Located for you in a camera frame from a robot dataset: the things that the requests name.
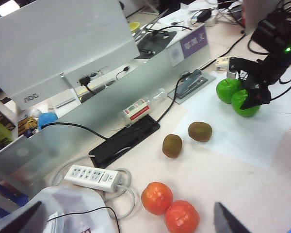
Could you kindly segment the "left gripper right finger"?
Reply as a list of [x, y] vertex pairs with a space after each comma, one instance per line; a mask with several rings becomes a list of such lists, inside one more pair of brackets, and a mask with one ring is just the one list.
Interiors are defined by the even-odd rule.
[[217, 233], [250, 233], [222, 203], [216, 202], [213, 212], [213, 223]]

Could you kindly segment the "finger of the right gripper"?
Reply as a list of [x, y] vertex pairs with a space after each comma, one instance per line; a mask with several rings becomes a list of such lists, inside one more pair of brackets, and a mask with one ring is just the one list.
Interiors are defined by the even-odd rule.
[[247, 98], [241, 105], [241, 109], [249, 109], [251, 107], [269, 104], [271, 102], [271, 92], [268, 86], [261, 86], [260, 88], [245, 90]]
[[248, 76], [249, 76], [249, 74], [246, 71], [239, 71], [238, 72], [238, 79], [240, 80], [241, 85], [242, 85], [243, 89], [245, 89], [245, 90], [249, 89], [248, 82], [247, 82]]

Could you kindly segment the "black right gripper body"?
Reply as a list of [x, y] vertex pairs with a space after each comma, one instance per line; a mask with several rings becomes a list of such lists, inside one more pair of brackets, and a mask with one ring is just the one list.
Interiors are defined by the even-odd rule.
[[266, 57], [263, 61], [251, 62], [245, 66], [248, 77], [245, 87], [258, 89], [275, 84], [288, 68], [287, 63], [279, 58]]

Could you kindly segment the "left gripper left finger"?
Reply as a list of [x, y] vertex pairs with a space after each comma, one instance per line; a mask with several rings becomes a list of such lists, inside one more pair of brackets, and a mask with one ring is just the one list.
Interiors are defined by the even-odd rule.
[[0, 219], [0, 233], [42, 233], [47, 219], [45, 204], [38, 201]]

